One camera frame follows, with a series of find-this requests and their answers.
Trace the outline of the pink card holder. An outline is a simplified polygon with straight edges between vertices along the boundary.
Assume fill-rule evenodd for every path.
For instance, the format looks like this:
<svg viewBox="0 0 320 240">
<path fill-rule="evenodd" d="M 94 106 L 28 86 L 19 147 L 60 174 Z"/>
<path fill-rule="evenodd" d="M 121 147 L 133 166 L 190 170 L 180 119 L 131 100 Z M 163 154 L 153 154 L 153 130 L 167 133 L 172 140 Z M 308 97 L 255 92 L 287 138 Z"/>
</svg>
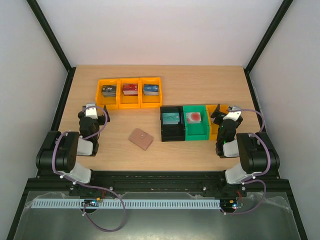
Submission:
<svg viewBox="0 0 320 240">
<path fill-rule="evenodd" d="M 141 130 L 140 128 L 136 128 L 132 131 L 132 133 L 128 137 L 128 140 L 142 150 L 146 151 L 153 143 L 154 137 Z"/>
</svg>

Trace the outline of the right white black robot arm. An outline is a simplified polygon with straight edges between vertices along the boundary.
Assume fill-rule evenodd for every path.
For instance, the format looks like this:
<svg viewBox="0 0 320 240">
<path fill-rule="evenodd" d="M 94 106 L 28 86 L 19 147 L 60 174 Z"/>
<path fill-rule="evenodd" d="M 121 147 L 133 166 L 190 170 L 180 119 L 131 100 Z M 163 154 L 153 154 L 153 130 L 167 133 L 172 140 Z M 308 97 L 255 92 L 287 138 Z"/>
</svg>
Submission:
<svg viewBox="0 0 320 240">
<path fill-rule="evenodd" d="M 258 132 L 237 133 L 243 112 L 260 116 L 262 125 Z M 238 164 L 220 174 L 217 190 L 221 195 L 231 196 L 250 181 L 278 173 L 280 157 L 264 131 L 265 121 L 260 112 L 236 106 L 228 106 L 222 111 L 218 104 L 210 115 L 210 121 L 217 125 L 216 154 L 223 159 L 239 158 Z"/>
</svg>

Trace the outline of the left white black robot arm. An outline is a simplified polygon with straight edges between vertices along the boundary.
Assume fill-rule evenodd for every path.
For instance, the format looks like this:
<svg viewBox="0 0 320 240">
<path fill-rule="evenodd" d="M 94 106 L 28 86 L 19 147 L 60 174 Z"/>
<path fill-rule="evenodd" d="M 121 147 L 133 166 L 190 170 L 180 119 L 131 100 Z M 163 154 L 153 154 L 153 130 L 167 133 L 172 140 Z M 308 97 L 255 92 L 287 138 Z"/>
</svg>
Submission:
<svg viewBox="0 0 320 240">
<path fill-rule="evenodd" d="M 78 156 L 94 157 L 98 153 L 101 132 L 110 122 L 107 107 L 88 103 L 78 113 L 79 131 L 49 131 L 36 156 L 40 171 L 52 171 L 74 185 L 88 184 L 92 170 L 77 161 Z"/>
</svg>

